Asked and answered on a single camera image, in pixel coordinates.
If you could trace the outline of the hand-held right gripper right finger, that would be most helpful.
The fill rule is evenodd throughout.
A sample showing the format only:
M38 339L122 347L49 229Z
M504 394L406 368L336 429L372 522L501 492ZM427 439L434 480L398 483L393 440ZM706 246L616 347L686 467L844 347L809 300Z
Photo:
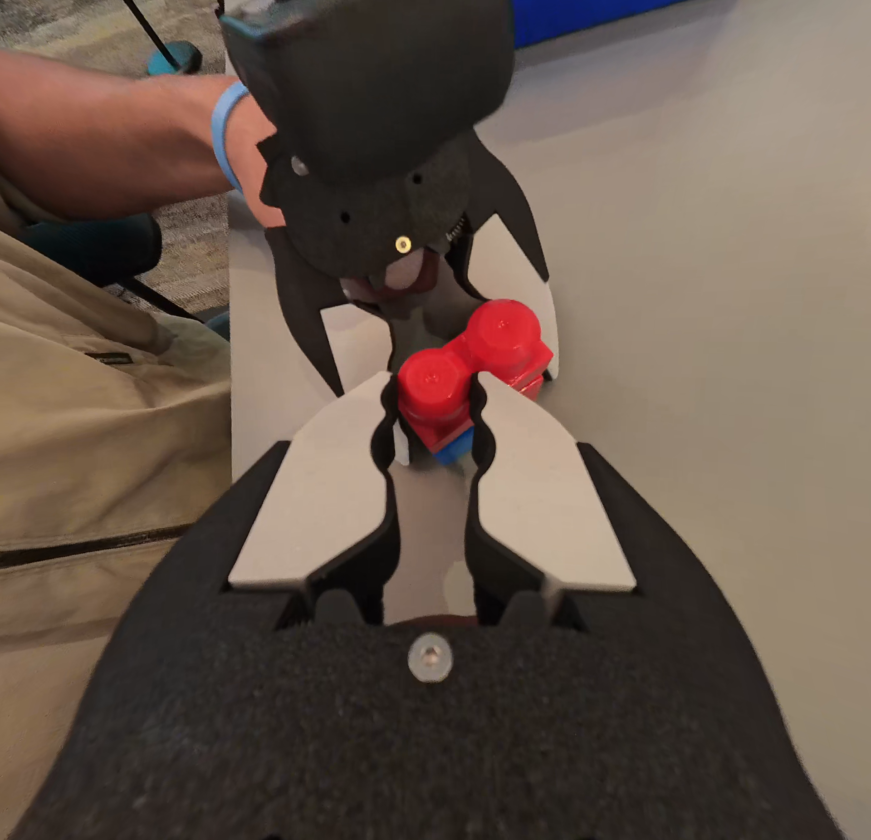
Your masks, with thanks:
M471 381L470 416L466 565L476 602L507 609L531 592L553 619L568 594L632 593L636 577L572 433L489 372Z

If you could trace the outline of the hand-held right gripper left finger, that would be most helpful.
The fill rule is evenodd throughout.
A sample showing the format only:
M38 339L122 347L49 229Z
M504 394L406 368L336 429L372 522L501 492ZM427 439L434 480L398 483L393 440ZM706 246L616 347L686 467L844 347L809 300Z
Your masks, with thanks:
M366 623L384 622L399 562L397 402L382 370L295 433L229 574L235 592L292 592L313 608L345 591Z

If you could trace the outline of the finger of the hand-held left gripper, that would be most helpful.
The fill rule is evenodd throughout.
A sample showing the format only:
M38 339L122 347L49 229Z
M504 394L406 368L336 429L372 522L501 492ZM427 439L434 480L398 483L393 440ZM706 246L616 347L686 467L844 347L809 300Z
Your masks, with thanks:
M521 235L518 241L501 215L491 214L476 231L456 233L447 261L457 283L473 298L519 301L533 311L543 343L552 353L546 372L554 382L560 369L560 344L550 272L541 263L536 226Z
M339 398L387 370L394 353L388 321L368 305L344 303L320 311L319 374Z

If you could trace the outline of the red two-stud block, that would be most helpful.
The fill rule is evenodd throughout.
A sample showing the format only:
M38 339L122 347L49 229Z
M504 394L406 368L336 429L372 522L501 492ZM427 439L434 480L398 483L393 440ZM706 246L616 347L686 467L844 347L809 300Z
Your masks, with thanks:
M523 303L486 301L465 330L438 348L421 350L398 373L398 405L408 428L432 454L464 432L474 375L490 373L516 390L542 374L552 353L538 318Z

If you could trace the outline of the blue single-stud block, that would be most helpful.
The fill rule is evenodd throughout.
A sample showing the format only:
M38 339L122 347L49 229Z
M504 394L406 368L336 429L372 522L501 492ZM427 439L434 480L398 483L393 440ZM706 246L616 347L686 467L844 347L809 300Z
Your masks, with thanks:
M474 427L470 426L450 442L445 443L440 449L434 451L432 455L439 464L450 466L471 452L473 440Z

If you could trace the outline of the person's left forearm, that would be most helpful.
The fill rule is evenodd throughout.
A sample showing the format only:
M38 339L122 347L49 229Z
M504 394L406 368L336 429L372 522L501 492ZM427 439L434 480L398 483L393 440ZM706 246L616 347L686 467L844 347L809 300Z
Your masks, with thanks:
M151 212L230 188L212 148L223 76L126 77L2 50L1 171L68 220Z

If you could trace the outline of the person's left hand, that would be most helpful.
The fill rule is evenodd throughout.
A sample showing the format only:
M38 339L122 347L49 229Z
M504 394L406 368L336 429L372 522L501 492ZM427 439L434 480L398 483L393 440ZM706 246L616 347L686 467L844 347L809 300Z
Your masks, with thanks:
M285 225L279 207L270 206L261 200L261 192L267 174L267 160L260 145L276 135L276 129L257 102L245 95L235 105L227 122L225 147L227 159L239 181L241 192L250 212L264 228Z

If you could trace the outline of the black rod with teal foot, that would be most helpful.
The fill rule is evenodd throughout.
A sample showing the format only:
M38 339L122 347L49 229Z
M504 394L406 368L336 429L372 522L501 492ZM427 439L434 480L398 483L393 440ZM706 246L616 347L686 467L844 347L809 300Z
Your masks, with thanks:
M190 75L199 72L203 58L196 45L189 41L165 42L134 0L121 0L121 2L153 45L154 51L146 65L148 77Z

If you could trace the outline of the teal office chair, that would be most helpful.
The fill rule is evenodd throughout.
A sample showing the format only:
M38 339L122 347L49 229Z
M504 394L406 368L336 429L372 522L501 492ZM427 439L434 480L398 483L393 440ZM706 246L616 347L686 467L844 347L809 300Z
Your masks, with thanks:
M150 214L113 221L39 222L24 227L16 238L101 289L120 287L159 313L194 320L223 340L231 339L228 310L203 320L140 279L158 267L163 255L162 230Z

